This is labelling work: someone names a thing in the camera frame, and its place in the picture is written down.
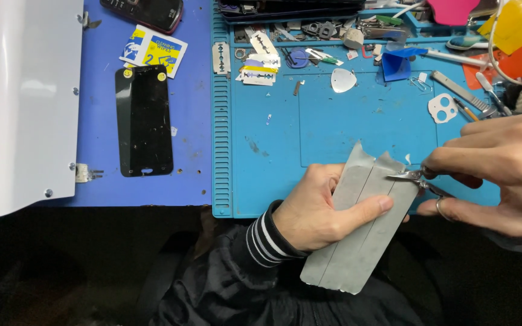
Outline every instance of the smiley face sticker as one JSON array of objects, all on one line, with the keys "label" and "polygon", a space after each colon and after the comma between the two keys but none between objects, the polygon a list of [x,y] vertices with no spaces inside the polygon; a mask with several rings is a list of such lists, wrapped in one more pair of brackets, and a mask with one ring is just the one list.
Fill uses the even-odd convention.
[{"label": "smiley face sticker", "polygon": [[124,70],[124,77],[126,77],[126,78],[132,77],[132,69],[128,68],[128,69]]}]

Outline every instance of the hand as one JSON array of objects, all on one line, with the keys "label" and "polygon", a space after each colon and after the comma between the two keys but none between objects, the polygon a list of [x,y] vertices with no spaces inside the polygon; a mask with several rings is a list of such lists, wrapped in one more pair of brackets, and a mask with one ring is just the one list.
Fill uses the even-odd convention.
[{"label": "hand", "polygon": [[[522,115],[465,125],[460,138],[435,149],[423,164],[485,179],[501,188],[498,206],[481,206],[445,198],[441,211],[449,218],[522,237]],[[418,207],[421,215],[438,215],[436,200]]]},{"label": "hand", "polygon": [[332,193],[344,165],[311,164],[291,194],[273,213],[275,226],[296,249],[313,251],[324,248],[394,205],[388,196],[373,196],[345,211],[335,211]]}]

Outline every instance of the white machine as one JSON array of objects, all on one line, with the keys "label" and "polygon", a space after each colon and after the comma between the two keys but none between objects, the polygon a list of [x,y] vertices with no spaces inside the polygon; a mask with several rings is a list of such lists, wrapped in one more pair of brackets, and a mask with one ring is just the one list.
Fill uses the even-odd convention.
[{"label": "white machine", "polygon": [[0,0],[0,216],[74,195],[83,0]]}]

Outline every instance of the red phone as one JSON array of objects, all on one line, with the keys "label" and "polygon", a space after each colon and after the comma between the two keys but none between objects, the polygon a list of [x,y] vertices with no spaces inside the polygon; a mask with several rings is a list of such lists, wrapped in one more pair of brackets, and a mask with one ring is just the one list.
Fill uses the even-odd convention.
[{"label": "red phone", "polygon": [[172,34],[183,13],[183,0],[100,0],[105,8],[165,34]]}]

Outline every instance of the left hand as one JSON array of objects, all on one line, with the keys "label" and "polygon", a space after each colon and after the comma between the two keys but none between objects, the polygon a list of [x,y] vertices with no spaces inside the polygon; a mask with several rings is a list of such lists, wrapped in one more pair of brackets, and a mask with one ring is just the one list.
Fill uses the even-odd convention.
[{"label": "left hand", "polygon": [[340,241],[394,205],[388,196],[373,196],[345,211],[336,211],[332,193],[344,166],[311,164],[272,214],[281,235],[297,250],[314,251]]}]

